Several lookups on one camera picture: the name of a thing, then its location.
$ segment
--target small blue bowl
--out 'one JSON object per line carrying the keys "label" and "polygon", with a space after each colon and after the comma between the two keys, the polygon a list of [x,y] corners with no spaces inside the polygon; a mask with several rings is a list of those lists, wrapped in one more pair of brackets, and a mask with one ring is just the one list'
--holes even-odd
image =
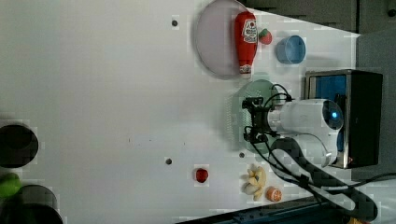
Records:
{"label": "small blue bowl", "polygon": [[280,41],[276,46],[276,57],[281,63],[300,63],[305,57],[305,43],[298,35]]}

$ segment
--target white table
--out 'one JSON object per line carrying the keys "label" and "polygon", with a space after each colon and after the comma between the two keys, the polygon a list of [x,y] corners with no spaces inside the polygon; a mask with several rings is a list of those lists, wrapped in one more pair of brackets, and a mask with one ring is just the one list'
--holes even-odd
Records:
{"label": "white table", "polygon": [[[0,119],[28,124],[41,141],[35,160],[12,171],[51,188],[65,223],[173,223],[270,203],[241,192],[241,176],[261,160],[246,150],[239,158],[225,134],[227,105],[247,81],[216,78],[194,49],[207,3],[0,2]],[[305,71],[355,66],[357,35],[254,13],[274,41],[259,46],[253,78],[267,73],[299,98]],[[306,42],[298,65],[276,60],[289,35]],[[210,175],[203,186],[192,179],[200,164]],[[310,195],[263,166],[283,201]]]}

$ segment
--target black circle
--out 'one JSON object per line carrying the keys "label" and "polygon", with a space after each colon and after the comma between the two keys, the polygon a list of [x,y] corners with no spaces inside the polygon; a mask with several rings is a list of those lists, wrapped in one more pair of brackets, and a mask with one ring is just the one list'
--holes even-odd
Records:
{"label": "black circle", "polygon": [[51,190],[39,185],[27,185],[4,201],[0,223],[62,224],[56,208],[57,200]]}
{"label": "black circle", "polygon": [[63,221],[53,208],[42,204],[29,203],[13,207],[13,210],[5,218],[5,224],[8,223],[62,224]]}
{"label": "black circle", "polygon": [[35,134],[21,125],[0,128],[0,166],[19,168],[33,160],[38,151]]}
{"label": "black circle", "polygon": [[389,17],[395,17],[396,16],[396,9],[391,9],[388,11],[388,16]]}

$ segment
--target red ball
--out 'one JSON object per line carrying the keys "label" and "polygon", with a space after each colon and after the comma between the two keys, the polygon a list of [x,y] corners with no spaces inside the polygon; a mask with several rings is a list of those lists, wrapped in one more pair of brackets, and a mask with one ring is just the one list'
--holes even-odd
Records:
{"label": "red ball", "polygon": [[209,177],[209,173],[205,169],[198,169],[195,176],[198,182],[204,183]]}

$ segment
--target red ketchup bottle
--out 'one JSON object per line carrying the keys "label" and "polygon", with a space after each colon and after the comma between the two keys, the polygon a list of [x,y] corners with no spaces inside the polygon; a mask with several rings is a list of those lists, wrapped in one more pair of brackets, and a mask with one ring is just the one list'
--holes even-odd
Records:
{"label": "red ketchup bottle", "polygon": [[235,45],[239,60],[239,73],[250,78],[251,65],[257,49],[256,17],[248,11],[239,13],[235,18]]}

